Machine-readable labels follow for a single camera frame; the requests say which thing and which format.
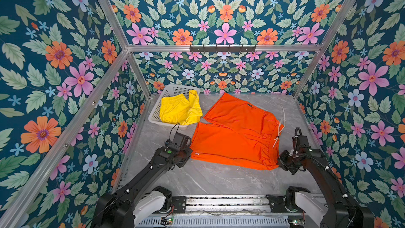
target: floral wallpaper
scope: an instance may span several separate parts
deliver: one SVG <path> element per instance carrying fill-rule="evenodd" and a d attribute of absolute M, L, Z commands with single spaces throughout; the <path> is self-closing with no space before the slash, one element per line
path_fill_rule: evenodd
<path fill-rule="evenodd" d="M 313 56 L 306 51 L 135 53 L 152 93 L 168 84 L 183 84 L 205 94 L 292 94 Z"/>
<path fill-rule="evenodd" d="M 301 109 L 375 228 L 405 224 L 405 0 L 357 0 L 300 95 Z"/>
<path fill-rule="evenodd" d="M 129 42 L 320 43 L 343 0 L 111 0 Z M 346 34 L 342 26 L 340 34 Z"/>

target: pink flower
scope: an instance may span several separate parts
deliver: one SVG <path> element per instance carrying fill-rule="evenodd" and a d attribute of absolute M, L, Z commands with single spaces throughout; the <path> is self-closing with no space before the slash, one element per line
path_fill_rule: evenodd
<path fill-rule="evenodd" d="M 331 97 L 332 99 L 334 99 L 337 96 L 337 89 L 334 87 L 331 87 L 328 92 L 329 92 L 329 97 Z"/>
<path fill-rule="evenodd" d="M 86 73 L 86 66 L 83 63 L 78 65 L 78 71 L 73 66 L 70 66 L 69 70 L 74 78 L 67 77 L 65 82 L 71 87 L 76 86 L 73 90 L 74 96 L 79 97 L 82 89 L 85 94 L 89 95 L 93 90 L 93 85 L 89 81 L 93 79 L 94 74 Z"/>
<path fill-rule="evenodd" d="M 200 54 L 200 52 L 187 52 L 190 56 L 188 57 L 189 60 L 194 60 L 198 61 L 199 58 L 202 58 L 203 55 Z"/>
<path fill-rule="evenodd" d="M 321 139 L 323 133 L 321 131 L 318 132 L 318 129 L 316 128 L 315 124 L 312 127 L 312 131 L 313 131 L 313 134 L 315 135 L 316 139 L 318 140 L 318 144 L 323 145 L 322 139 Z"/>
<path fill-rule="evenodd" d="M 404 84 L 400 84 L 400 85 L 398 85 L 398 87 L 399 87 L 399 89 L 401 89 L 399 92 L 398 92 L 398 95 L 404 95 L 405 94 L 405 85 Z"/>
<path fill-rule="evenodd" d="M 76 139 L 79 140 L 79 141 L 82 141 L 82 140 L 83 140 L 83 136 L 80 134 L 80 133 L 83 132 L 83 130 L 84 130 L 84 127 L 81 127 L 81 129 L 79 129 L 79 131 L 78 131 L 76 137 L 75 137 L 75 138 L 73 139 L 73 141 L 70 143 L 72 146 L 75 146 L 75 145 L 76 145 Z"/>
<path fill-rule="evenodd" d="M 246 68 L 246 62 L 242 62 L 242 60 L 239 61 L 239 63 L 236 64 L 236 68 L 239 70 L 242 70 L 243 68 Z"/>
<path fill-rule="evenodd" d="M 385 128 L 385 124 L 383 121 L 379 121 L 378 122 L 378 127 L 375 125 L 371 125 L 370 128 L 372 129 L 372 131 L 377 132 L 377 133 L 373 133 L 371 135 L 372 139 L 378 139 L 378 142 L 381 146 L 385 145 L 385 140 L 387 140 L 390 143 L 394 143 L 395 140 L 394 138 L 389 135 L 390 133 L 394 132 L 394 127 L 388 126 Z"/>
<path fill-rule="evenodd" d="M 66 155 L 66 156 L 64 156 L 64 157 L 59 161 L 59 164 L 55 167 L 55 170 L 53 170 L 53 172 L 51 173 L 50 179 L 51 179 L 52 181 L 53 181 L 53 180 L 56 178 L 56 176 L 58 175 L 58 170 L 59 170 L 59 172 L 61 172 L 61 173 L 64 173 L 64 172 L 67 171 L 67 170 L 66 170 L 66 165 L 63 165 L 63 164 L 65 164 L 69 159 L 70 159 L 70 156 L 69 156 L 69 155 Z"/>
<path fill-rule="evenodd" d="M 207 31 L 207 28 L 209 28 L 208 21 L 204 22 L 203 20 L 198 26 L 200 27 L 200 31 Z"/>
<path fill-rule="evenodd" d="M 152 35 L 152 38 L 159 37 L 158 32 L 159 30 L 155 30 L 154 27 L 148 28 L 148 35 Z"/>
<path fill-rule="evenodd" d="M 175 58 L 175 60 L 179 60 L 179 58 L 183 58 L 183 55 L 181 54 L 181 51 L 178 52 L 170 52 L 169 55 L 170 58 Z"/>
<path fill-rule="evenodd" d="M 248 21 L 248 22 L 244 22 L 244 25 L 242 26 L 242 28 L 244 28 L 245 29 L 245 32 L 247 31 L 247 30 L 252 30 L 252 27 L 253 27 L 253 24 L 252 24 L 252 21 L 250 20 L 250 21 Z"/>
<path fill-rule="evenodd" d="M 93 67 L 95 66 L 95 64 L 93 63 L 93 58 L 88 58 L 86 57 L 85 61 L 83 61 L 83 64 L 86 66 L 86 69 L 90 69 L 91 71 L 93 71 Z"/>
<path fill-rule="evenodd" d="M 268 58 L 269 60 L 273 60 L 273 58 L 279 56 L 279 54 L 277 54 L 278 51 L 267 51 L 266 53 L 267 55 L 265 56 L 265 58 Z"/>
<path fill-rule="evenodd" d="M 329 67 L 329 65 L 330 65 L 330 63 L 328 61 L 329 61 L 329 56 L 326 57 L 325 55 L 323 55 L 322 59 L 319 60 L 319 70 L 322 69 L 322 71 L 324 72 L 326 70 L 326 68 Z"/>
<path fill-rule="evenodd" d="M 211 64 L 212 64 L 212 63 L 209 63 L 208 60 L 205 60 L 205 63 L 204 63 L 204 62 L 201 63 L 201 68 L 202 68 L 202 69 L 205 69 L 205 70 L 210 69 L 210 68 L 211 68 L 211 66 L 210 66 Z"/>
<path fill-rule="evenodd" d="M 398 178 L 398 181 L 395 179 L 391 179 L 392 186 L 391 189 L 394 191 L 397 191 L 399 197 L 403 197 L 405 193 L 405 186 L 403 185 L 403 180 L 402 178 Z"/>
<path fill-rule="evenodd" d="M 60 199 L 60 202 L 65 201 L 65 195 L 70 195 L 70 182 L 66 183 L 62 181 L 59 185 L 59 188 L 56 188 L 52 190 L 52 193 L 55 195 L 55 198 L 53 199 L 53 203 L 57 202 Z"/>
<path fill-rule="evenodd" d="M 302 30 L 303 30 L 303 29 L 304 29 L 303 27 L 299 27 L 299 26 L 298 26 L 297 29 L 295 29 L 295 30 L 292 31 L 292 33 L 293 33 L 292 36 L 298 37 L 299 35 L 302 34 Z"/>
<path fill-rule="evenodd" d="M 369 57 L 368 56 L 366 56 L 365 58 L 360 58 L 360 63 L 358 63 L 357 64 L 357 66 L 359 66 L 360 68 L 360 70 L 363 70 L 363 68 L 364 69 L 367 69 L 368 68 L 368 64 L 370 64 L 371 63 L 371 61 L 369 60 Z"/>
<path fill-rule="evenodd" d="M 100 127 L 97 126 L 97 124 L 91 124 L 90 125 L 90 130 L 87 132 L 87 134 L 91 134 L 92 138 L 94 138 L 94 135 L 98 136 L 99 135 L 99 129 Z"/>
<path fill-rule="evenodd" d="M 173 64 L 172 64 L 172 61 L 165 61 L 164 63 L 163 63 L 163 65 L 165 66 L 165 68 L 168 68 L 168 69 L 171 69 L 172 67 L 173 67 Z"/>
<path fill-rule="evenodd" d="M 255 51 L 255 52 L 249 52 L 246 55 L 246 58 L 250 58 L 250 61 L 252 62 L 254 59 L 259 59 L 259 55 L 261 54 L 261 51 Z"/>
<path fill-rule="evenodd" d="M 117 89 L 117 87 L 115 87 L 114 89 L 111 89 L 113 91 L 113 97 L 115 99 L 118 99 L 119 97 L 119 90 Z"/>
<path fill-rule="evenodd" d="M 405 166 L 405 148 L 404 148 L 404 147 L 401 147 L 401 148 L 399 149 L 399 152 L 400 152 L 401 154 L 398 154 L 398 153 L 396 153 L 396 152 L 391 153 L 391 156 L 392 156 L 394 159 L 399 160 L 399 161 L 395 162 L 394 167 L 395 167 L 396 169 L 402 169 L 402 168 Z"/>
<path fill-rule="evenodd" d="M 234 36 L 236 34 L 236 30 L 232 29 L 229 30 L 229 24 L 227 22 L 225 22 L 222 25 L 222 31 L 217 29 L 214 31 L 215 35 L 219 36 L 217 38 L 217 40 L 215 41 L 215 43 L 221 43 L 224 42 L 224 45 L 226 44 L 226 42 L 228 43 L 233 43 L 233 38 L 231 36 Z"/>
<path fill-rule="evenodd" d="M 283 67 L 283 64 L 284 64 L 284 62 L 283 62 L 283 61 L 278 60 L 278 61 L 276 61 L 276 62 L 274 63 L 274 66 L 275 66 L 275 67 L 276 67 L 276 69 L 277 69 L 277 68 L 281 68 L 281 67 Z"/>
<path fill-rule="evenodd" d="M 356 135 L 360 138 L 361 134 L 366 133 L 366 131 L 363 128 L 363 124 L 358 124 L 357 122 L 354 122 L 354 126 L 350 127 L 353 130 L 353 135 Z"/>
<path fill-rule="evenodd" d="M 318 38 L 316 38 L 316 36 L 321 35 L 325 32 L 325 30 L 323 29 L 318 30 L 318 28 L 319 22 L 313 25 L 312 29 L 310 29 L 309 27 L 305 27 L 302 31 L 304 35 L 298 37 L 297 41 L 299 42 L 304 41 L 303 44 L 308 44 L 309 42 L 311 42 L 312 44 L 316 43 L 318 41 Z"/>
<path fill-rule="evenodd" d="M 368 86 L 369 93 L 374 96 L 377 93 L 377 85 L 379 87 L 387 87 L 390 83 L 385 78 L 380 78 L 388 71 L 388 65 L 380 67 L 377 71 L 375 71 L 376 65 L 375 63 L 370 63 L 368 65 L 368 74 L 365 72 L 360 72 L 358 74 L 359 79 L 365 80 L 360 84 L 359 90 L 366 90 Z"/>
<path fill-rule="evenodd" d="M 340 66 L 338 67 L 334 67 L 332 66 L 332 71 L 330 71 L 328 73 L 328 76 L 330 76 L 331 78 L 329 79 L 329 81 L 334 81 L 335 83 L 337 82 L 337 78 L 340 77 L 342 74 L 339 72 L 340 70 Z"/>
<path fill-rule="evenodd" d="M 139 31 L 139 27 L 137 24 L 132 23 L 132 29 L 133 30 L 127 30 L 127 33 L 130 36 L 134 36 L 134 38 L 132 38 L 132 43 L 134 44 L 138 44 L 139 42 L 142 45 L 146 45 L 146 42 L 152 42 L 153 39 L 150 38 L 150 36 L 147 36 L 146 34 L 148 34 L 148 29 L 143 27 L 140 29 Z"/>
<path fill-rule="evenodd" d="M 70 90 L 72 90 L 72 87 L 66 86 L 66 83 L 64 82 L 62 83 L 62 86 L 57 86 L 56 89 L 59 90 L 58 97 L 63 96 L 64 100 L 67 100 L 68 96 L 72 96 L 72 93 L 69 92 Z"/>

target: aluminum frame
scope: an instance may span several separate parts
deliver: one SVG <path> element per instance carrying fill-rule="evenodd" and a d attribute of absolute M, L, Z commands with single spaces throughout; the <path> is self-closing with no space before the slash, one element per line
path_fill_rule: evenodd
<path fill-rule="evenodd" d="M 86 122 L 88 116 L 94 109 L 94 104 L 99 101 L 109 84 L 111 84 L 112 79 L 115 77 L 115 74 L 124 63 L 127 56 L 128 52 L 126 50 L 122 51 L 115 59 L 114 63 L 108 68 L 103 78 L 87 97 L 84 104 L 43 158 L 40 165 L 30 176 L 27 183 L 25 183 L 16 200 L 3 214 L 0 219 L 0 227 L 14 228 L 17 226 L 24 213 L 26 213 L 41 191 L 42 185 L 48 181 L 51 172 L 59 164 L 59 161 L 62 159 L 70 143 L 76 137 L 80 127 Z"/>
<path fill-rule="evenodd" d="M 343 24 L 344 20 L 346 19 L 347 15 L 349 14 L 349 11 L 352 9 L 352 7 L 356 1 L 357 0 L 345 0 L 343 2 L 342 8 L 337 13 L 336 18 L 333 20 L 332 25 L 329 27 L 326 35 L 322 39 L 321 50 L 318 53 L 316 53 L 315 56 L 312 58 L 311 63 L 308 65 L 305 73 L 303 74 L 302 78 L 300 79 L 300 83 L 298 84 L 297 88 L 295 89 L 295 91 L 293 93 L 294 98 L 298 99 L 298 96 L 300 95 L 302 89 L 308 82 L 313 71 L 316 69 L 316 66 L 318 65 L 320 59 L 325 54 L 327 48 L 329 47 L 329 44 L 333 41 L 333 38 L 335 38 L 337 31 L 339 30 L 340 26 Z"/>

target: robotic arm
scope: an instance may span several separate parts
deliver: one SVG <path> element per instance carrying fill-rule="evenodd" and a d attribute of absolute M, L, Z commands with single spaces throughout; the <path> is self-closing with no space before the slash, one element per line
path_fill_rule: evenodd
<path fill-rule="evenodd" d="M 351 195 L 346 193 L 329 166 L 324 153 L 319 149 L 311 148 L 300 128 L 295 129 L 292 142 L 293 152 L 290 154 L 285 150 L 281 153 L 278 165 L 293 175 L 301 167 L 308 170 L 321 189 L 328 207 L 320 204 L 306 189 L 297 187 L 290 187 L 287 190 L 286 206 L 300 207 L 321 228 L 372 227 L 373 213 L 369 208 L 361 207 Z"/>

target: green leaf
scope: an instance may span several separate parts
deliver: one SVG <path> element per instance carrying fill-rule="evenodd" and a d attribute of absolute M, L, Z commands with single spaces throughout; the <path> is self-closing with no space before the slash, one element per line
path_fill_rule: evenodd
<path fill-rule="evenodd" d="M 18 68 L 23 69 L 25 58 L 20 47 L 12 43 L 3 43 L 2 52 L 6 54 L 6 58 L 11 63 L 15 63 Z"/>

